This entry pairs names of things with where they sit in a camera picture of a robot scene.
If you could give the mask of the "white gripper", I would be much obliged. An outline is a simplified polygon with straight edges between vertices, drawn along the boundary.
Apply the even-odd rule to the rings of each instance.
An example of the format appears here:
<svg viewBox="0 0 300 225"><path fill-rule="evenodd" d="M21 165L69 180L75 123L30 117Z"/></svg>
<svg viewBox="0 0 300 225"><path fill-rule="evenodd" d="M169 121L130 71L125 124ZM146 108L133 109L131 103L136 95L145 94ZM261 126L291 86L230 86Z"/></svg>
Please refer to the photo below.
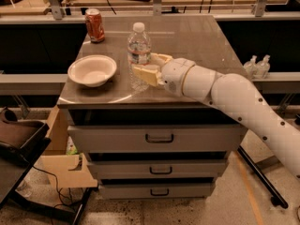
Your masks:
<svg viewBox="0 0 300 225"><path fill-rule="evenodd" d="M183 96L183 82L188 71L195 66L195 62L185 58L173 59L168 54L151 53L152 65L133 65L133 74L151 86L158 86L161 75L166 91L178 97Z"/></svg>

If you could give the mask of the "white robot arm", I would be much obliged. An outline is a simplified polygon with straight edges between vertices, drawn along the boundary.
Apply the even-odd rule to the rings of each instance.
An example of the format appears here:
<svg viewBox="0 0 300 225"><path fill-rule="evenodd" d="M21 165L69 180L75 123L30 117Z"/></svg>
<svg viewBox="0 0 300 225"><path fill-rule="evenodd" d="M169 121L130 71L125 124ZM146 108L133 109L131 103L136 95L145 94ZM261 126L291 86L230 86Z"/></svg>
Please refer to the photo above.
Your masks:
<svg viewBox="0 0 300 225"><path fill-rule="evenodd" d="M299 129L277 115L247 78L155 53L149 64L130 68L134 76L154 87L161 85L178 97L222 111L260 137L294 176L300 176Z"/></svg>

